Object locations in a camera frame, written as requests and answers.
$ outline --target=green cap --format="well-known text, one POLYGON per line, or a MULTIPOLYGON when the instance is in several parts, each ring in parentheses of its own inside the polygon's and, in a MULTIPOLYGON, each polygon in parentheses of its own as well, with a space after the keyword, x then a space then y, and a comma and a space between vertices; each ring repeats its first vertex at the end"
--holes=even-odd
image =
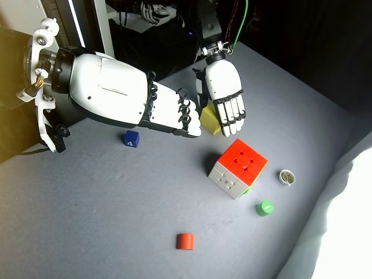
POLYGON ((274 205, 269 201, 264 201, 256 206, 256 210, 260 216, 266 216, 274 211, 274 205))

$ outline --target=green wire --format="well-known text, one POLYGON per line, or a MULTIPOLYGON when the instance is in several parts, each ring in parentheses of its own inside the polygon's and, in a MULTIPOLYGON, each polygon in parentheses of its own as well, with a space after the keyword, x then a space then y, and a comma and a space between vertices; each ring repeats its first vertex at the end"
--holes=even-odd
POLYGON ((242 31, 242 28, 243 28, 243 25, 244 25, 244 21, 245 21, 245 18, 246 18, 246 13, 248 11, 248 0, 245 0, 245 10, 244 10, 244 16, 243 16, 243 20, 242 20, 242 23, 240 24, 240 28, 239 28, 239 31, 238 31, 238 34, 237 34, 237 37, 235 38, 235 41, 234 41, 234 44, 232 45, 232 49, 235 48, 237 42, 238 42, 238 38, 239 38, 239 35, 240 35, 240 31, 242 31))

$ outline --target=white cup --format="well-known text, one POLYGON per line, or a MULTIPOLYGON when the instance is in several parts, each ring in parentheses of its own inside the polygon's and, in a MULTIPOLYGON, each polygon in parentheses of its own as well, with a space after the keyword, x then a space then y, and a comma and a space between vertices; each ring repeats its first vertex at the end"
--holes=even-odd
POLYGON ((291 186, 296 182, 296 177, 290 170, 282 170, 279 174, 279 180, 285 185, 291 186))

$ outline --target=gray tabletop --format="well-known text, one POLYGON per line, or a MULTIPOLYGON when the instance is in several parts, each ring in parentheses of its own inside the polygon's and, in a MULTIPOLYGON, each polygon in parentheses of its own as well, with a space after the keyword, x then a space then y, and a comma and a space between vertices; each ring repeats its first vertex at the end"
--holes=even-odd
MULTIPOLYGON (((189 139, 135 128, 139 146, 131 148, 120 139, 125 129, 86 119, 71 127, 65 152, 1 164, 0 278, 272 278, 353 119, 242 44, 228 59, 245 90, 237 135, 189 139), (236 138, 269 163, 234 201, 207 172, 236 138), (295 173, 293 187, 280 184, 281 169, 295 173), (275 207, 266 217, 255 212, 263 200, 275 207), (194 251, 175 249, 179 233, 195 235, 194 251)), ((188 67, 161 83, 194 94, 194 75, 188 67)))

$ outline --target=rubik's cube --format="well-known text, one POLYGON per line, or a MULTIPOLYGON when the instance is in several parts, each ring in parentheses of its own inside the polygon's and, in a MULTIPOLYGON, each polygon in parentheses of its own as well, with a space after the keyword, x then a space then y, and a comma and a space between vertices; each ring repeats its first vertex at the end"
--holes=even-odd
POLYGON ((267 162, 237 139, 218 159, 208 177, 230 197, 237 199, 249 193, 267 162))

